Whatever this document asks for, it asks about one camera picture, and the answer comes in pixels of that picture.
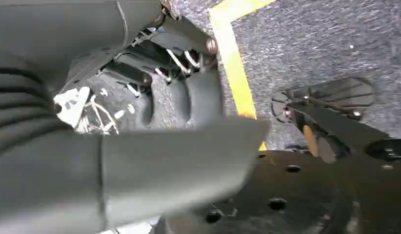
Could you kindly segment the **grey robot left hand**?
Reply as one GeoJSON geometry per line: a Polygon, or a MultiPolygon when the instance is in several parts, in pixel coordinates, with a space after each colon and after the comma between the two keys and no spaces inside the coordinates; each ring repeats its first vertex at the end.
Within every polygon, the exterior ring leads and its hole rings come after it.
{"type": "Polygon", "coordinates": [[[174,21],[159,0],[0,0],[0,234],[97,234],[237,192],[266,121],[224,117],[191,76],[192,129],[82,134],[53,94],[94,75],[140,31],[174,21]]]}

